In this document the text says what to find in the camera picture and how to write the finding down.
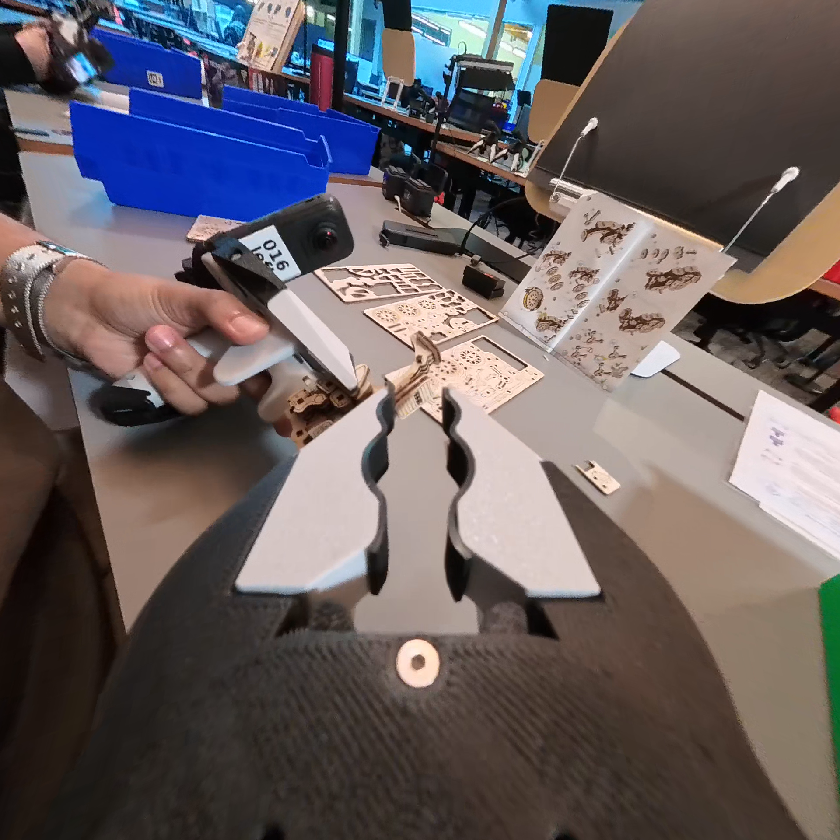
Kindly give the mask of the person's left hand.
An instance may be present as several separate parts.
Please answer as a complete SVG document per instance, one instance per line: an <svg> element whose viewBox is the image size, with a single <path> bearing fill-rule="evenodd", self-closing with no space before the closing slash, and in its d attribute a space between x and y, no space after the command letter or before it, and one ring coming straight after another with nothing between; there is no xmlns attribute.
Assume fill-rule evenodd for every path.
<svg viewBox="0 0 840 840"><path fill-rule="evenodd" d="M258 402L270 385L266 373L241 385L218 384L210 361L187 342L206 329L242 346L265 338L266 322L222 290L76 259L46 294L44 325L56 347L112 380L142 370L163 401L183 415L233 404L241 395Z"/></svg>

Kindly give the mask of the black flat device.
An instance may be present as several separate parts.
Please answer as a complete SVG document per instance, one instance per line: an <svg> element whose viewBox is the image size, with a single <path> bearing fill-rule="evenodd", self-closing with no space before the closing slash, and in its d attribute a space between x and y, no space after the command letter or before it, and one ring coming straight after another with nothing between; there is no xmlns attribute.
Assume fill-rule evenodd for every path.
<svg viewBox="0 0 840 840"><path fill-rule="evenodd" d="M489 241L472 231L462 244L462 253L473 265L506 277L515 284L520 284L530 272L531 256L520 250L517 250L515 254L509 253L501 245L504 245L504 242L499 244L495 239Z"/></svg>

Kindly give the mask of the silver wristband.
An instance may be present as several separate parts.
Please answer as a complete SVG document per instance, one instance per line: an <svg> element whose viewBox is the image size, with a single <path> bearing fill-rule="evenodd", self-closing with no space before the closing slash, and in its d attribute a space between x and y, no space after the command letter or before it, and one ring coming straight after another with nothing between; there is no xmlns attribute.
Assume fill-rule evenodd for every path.
<svg viewBox="0 0 840 840"><path fill-rule="evenodd" d="M49 350L77 368L88 362L62 350L48 337L45 303L56 274L62 266L77 260L94 265L98 261L48 240L39 240L13 252L1 271L2 310L6 328L24 352L37 361L46 361Z"/></svg>

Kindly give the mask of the red cylinder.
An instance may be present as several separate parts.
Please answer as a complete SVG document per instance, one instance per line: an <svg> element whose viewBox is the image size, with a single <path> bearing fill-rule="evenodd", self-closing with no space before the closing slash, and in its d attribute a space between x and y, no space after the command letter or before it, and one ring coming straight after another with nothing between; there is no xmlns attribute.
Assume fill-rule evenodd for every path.
<svg viewBox="0 0 840 840"><path fill-rule="evenodd" d="M322 112L333 106L333 73L334 54L332 47L321 46L320 43L311 47L309 61L309 101Z"/></svg>

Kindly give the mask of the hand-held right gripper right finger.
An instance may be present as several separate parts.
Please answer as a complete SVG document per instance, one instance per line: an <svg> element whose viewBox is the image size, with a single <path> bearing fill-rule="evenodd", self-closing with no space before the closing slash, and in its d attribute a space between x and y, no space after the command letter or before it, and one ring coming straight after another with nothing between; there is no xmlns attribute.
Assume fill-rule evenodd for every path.
<svg viewBox="0 0 840 840"><path fill-rule="evenodd" d="M601 595L548 468L467 394L442 391L448 507L444 567L456 602L585 600Z"/></svg>

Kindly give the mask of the beige chair back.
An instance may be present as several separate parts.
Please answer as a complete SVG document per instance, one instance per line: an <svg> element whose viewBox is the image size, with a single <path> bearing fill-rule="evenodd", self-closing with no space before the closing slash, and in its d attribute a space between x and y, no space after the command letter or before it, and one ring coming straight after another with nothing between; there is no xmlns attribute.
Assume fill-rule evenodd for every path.
<svg viewBox="0 0 840 840"><path fill-rule="evenodd" d="M578 90L578 86L549 78L536 84L528 122L531 142L539 144L550 140Z"/></svg>
<svg viewBox="0 0 840 840"><path fill-rule="evenodd" d="M415 80L415 39L411 29L383 28L381 36L382 73L405 87Z"/></svg>

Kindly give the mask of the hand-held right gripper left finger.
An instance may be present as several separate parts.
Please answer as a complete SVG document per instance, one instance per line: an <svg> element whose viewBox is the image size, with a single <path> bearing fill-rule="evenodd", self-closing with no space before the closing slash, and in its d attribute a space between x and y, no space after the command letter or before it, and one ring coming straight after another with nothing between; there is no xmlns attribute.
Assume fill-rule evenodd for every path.
<svg viewBox="0 0 840 840"><path fill-rule="evenodd" d="M378 595L389 561L387 438L394 392L369 396L297 455L235 581L237 592Z"/></svg>

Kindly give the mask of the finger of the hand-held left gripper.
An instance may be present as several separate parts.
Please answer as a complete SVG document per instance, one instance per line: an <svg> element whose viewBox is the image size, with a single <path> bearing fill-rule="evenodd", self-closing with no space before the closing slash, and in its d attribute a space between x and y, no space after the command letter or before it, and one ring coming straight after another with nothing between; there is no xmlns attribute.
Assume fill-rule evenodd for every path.
<svg viewBox="0 0 840 840"><path fill-rule="evenodd" d="M347 346L292 291L280 291L269 299L267 313L267 336L249 346L232 345L223 352L213 368L216 383L240 385L261 374L278 382L298 359L347 392L358 389L358 375Z"/></svg>

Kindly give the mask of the wooden puzzle sheet small wheels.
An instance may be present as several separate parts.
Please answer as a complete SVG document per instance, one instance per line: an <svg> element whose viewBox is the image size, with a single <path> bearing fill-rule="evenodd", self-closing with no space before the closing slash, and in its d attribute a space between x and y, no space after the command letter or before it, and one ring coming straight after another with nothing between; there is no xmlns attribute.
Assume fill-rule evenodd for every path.
<svg viewBox="0 0 840 840"><path fill-rule="evenodd" d="M406 345L420 332L435 345L465 336L498 317L454 290L440 290L364 310L364 315Z"/></svg>

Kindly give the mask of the papers in plastic sleeve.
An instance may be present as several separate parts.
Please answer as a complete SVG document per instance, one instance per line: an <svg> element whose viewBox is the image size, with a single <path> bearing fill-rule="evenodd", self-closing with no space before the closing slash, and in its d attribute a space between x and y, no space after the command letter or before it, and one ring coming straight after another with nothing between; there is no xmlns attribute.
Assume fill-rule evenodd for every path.
<svg viewBox="0 0 840 840"><path fill-rule="evenodd" d="M729 484L786 527L839 558L839 430L759 392Z"/></svg>

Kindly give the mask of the wooden puzzle sheet large cutouts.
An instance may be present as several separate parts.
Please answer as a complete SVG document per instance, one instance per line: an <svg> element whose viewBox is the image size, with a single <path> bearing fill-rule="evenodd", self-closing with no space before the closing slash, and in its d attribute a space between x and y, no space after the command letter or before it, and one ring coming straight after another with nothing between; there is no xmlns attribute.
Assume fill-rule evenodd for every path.
<svg viewBox="0 0 840 840"><path fill-rule="evenodd" d="M408 298L443 289L413 264L331 266L317 269L313 275L346 303Z"/></svg>

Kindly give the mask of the dark printed box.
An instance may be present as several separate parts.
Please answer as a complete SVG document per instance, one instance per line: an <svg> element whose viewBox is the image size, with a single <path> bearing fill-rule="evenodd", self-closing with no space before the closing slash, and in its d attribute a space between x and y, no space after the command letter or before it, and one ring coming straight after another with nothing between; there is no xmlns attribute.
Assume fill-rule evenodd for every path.
<svg viewBox="0 0 840 840"><path fill-rule="evenodd" d="M198 56L203 63L204 87L210 107L222 107L225 87L309 102L307 78L287 78L263 70L253 70L235 60L205 50L199 51Z"/></svg>

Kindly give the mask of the long wooden table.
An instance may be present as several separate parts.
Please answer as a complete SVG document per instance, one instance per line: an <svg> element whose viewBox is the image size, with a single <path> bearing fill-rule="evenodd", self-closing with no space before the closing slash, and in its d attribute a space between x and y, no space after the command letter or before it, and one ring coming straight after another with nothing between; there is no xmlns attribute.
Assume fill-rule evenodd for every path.
<svg viewBox="0 0 840 840"><path fill-rule="evenodd" d="M419 150L434 151L436 154L462 161L517 186L525 186L527 182L526 172L511 171L502 162L490 163L483 157L469 154L470 145L480 139L480 136L474 132L451 127L445 123L437 141L434 141L436 125L410 117L400 109L382 106L378 101L346 94L343 98L343 108L347 113L364 112L365 119L378 125L382 132L392 133L396 131L396 126L401 126L403 132L415 139Z"/></svg>

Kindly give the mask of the grey desk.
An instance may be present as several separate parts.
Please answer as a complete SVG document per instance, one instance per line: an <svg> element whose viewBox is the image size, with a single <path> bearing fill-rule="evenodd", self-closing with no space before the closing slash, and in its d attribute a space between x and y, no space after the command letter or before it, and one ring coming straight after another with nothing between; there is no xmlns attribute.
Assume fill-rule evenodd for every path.
<svg viewBox="0 0 840 840"><path fill-rule="evenodd" d="M172 279L192 219L114 206L72 154L20 155L35 227L113 269ZM410 351L319 279L293 285L377 379ZM543 378L492 415L554 462L621 526L668 578L725 676L755 752L803 833L838 838L838 802L817 590L837 563L728 483L760 387L696 353L705 392L678 364L605 394L504 322L481 334ZM71 371L71 389L123 623L132 626L187 546L293 447L245 401L152 429L104 423L91 412L97 383ZM469 602L448 599L446 512L455 484L446 437L422 412L396 423L387 498L390 567L382 593L356 616L364 630L476 629ZM620 484L609 497L576 469L597 462Z"/></svg>

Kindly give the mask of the blue plastic bin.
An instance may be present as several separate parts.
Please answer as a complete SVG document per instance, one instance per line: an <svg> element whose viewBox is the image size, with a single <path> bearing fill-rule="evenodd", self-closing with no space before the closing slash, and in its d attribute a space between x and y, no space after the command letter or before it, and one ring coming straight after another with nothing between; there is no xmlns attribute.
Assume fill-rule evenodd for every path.
<svg viewBox="0 0 840 840"><path fill-rule="evenodd" d="M129 112L69 104L82 177L111 203L252 221L326 191L323 136L133 88Z"/></svg>
<svg viewBox="0 0 840 840"><path fill-rule="evenodd" d="M203 64L200 59L110 28L97 26L91 34L103 44L113 60L110 70L102 75L105 81L202 100Z"/></svg>
<svg viewBox="0 0 840 840"><path fill-rule="evenodd" d="M313 104L239 87L223 88L223 110L302 131L309 140L323 137L331 173L367 176L380 131L341 111L320 111Z"/></svg>

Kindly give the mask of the printed cardboard box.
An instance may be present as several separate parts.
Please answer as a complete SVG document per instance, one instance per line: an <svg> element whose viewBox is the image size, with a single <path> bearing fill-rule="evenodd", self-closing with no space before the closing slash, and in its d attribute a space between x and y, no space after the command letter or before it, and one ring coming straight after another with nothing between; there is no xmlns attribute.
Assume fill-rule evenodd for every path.
<svg viewBox="0 0 840 840"><path fill-rule="evenodd" d="M305 17L303 1L255 2L238 45L238 62L249 69L279 74Z"/></svg>

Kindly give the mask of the book stand with white base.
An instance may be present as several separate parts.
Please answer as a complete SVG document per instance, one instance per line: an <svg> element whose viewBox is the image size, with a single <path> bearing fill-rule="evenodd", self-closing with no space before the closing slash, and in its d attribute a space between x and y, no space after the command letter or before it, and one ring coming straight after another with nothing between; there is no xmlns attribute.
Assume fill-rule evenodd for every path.
<svg viewBox="0 0 840 840"><path fill-rule="evenodd" d="M708 292L761 305L838 263L838 2L644 2L527 180L576 184L736 258Z"/></svg>

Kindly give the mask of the wooden puzzle sheet rectangular window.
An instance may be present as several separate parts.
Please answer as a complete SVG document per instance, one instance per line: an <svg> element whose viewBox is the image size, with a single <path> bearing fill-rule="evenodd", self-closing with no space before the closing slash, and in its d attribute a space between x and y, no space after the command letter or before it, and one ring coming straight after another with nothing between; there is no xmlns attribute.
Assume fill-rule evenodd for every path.
<svg viewBox="0 0 840 840"><path fill-rule="evenodd" d="M432 401L418 410L424 411L437 423L443 422L443 390L456 389L486 413L509 402L531 385L540 382L543 373L518 357L502 357L500 345L479 338L442 350L443 360L434 373L435 395Z"/></svg>

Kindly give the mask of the green plastic bin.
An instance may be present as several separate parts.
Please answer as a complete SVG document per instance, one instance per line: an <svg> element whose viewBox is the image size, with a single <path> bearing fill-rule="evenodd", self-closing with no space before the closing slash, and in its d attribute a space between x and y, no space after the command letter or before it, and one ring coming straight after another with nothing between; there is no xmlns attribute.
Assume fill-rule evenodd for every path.
<svg viewBox="0 0 840 840"><path fill-rule="evenodd" d="M835 765L839 772L839 574L820 586L818 601Z"/></svg>

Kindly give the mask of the long black case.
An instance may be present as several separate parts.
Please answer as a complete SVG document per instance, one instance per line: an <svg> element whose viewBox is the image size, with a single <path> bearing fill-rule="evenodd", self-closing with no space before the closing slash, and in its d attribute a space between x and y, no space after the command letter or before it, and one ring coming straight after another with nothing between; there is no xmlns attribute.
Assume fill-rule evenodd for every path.
<svg viewBox="0 0 840 840"><path fill-rule="evenodd" d="M379 233L383 247L397 246L441 256L472 256L477 251L462 228L423 227L385 220Z"/></svg>

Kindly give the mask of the small black box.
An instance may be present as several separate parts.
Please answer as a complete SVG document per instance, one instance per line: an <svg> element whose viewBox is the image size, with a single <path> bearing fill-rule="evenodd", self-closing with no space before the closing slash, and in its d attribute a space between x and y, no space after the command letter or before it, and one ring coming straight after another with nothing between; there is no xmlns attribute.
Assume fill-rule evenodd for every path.
<svg viewBox="0 0 840 840"><path fill-rule="evenodd" d="M487 300L501 298L506 288L502 277L481 265L466 265L461 282L463 287Z"/></svg>

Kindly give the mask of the printed instruction booklet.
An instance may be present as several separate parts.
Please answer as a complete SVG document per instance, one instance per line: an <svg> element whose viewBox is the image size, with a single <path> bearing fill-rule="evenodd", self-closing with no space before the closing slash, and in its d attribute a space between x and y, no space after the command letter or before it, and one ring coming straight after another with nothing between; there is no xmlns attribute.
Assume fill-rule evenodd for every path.
<svg viewBox="0 0 840 840"><path fill-rule="evenodd" d="M735 262L717 243L587 191L500 318L612 392Z"/></svg>

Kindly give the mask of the small notched wooden piece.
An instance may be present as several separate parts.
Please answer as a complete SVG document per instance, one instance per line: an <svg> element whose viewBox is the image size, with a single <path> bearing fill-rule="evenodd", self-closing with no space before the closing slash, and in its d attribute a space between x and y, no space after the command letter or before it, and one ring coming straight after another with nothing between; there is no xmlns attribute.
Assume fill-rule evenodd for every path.
<svg viewBox="0 0 840 840"><path fill-rule="evenodd" d="M578 472L597 490L605 496L611 496L621 489L621 483L606 469L593 460L575 465Z"/></svg>

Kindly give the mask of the partly built wooden model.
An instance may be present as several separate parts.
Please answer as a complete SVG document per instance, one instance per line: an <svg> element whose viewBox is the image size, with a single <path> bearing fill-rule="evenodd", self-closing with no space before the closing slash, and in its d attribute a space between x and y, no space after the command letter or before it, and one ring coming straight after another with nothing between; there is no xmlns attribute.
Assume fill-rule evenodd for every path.
<svg viewBox="0 0 840 840"><path fill-rule="evenodd" d="M400 379L406 375L412 377L426 374L430 391L430 399L426 404L433 400L436 393L434 373L441 365L443 356L437 345L421 332L412 336L412 346L413 362L388 374L385 379L394 390L389 376L395 375ZM322 374L317 378L305 376L302 388L287 397L285 416L290 422L290 438L296 446L302 448L310 443L379 389L373 383L367 365L358 364L355 373L357 386L353 392L347 391L336 381Z"/></svg>

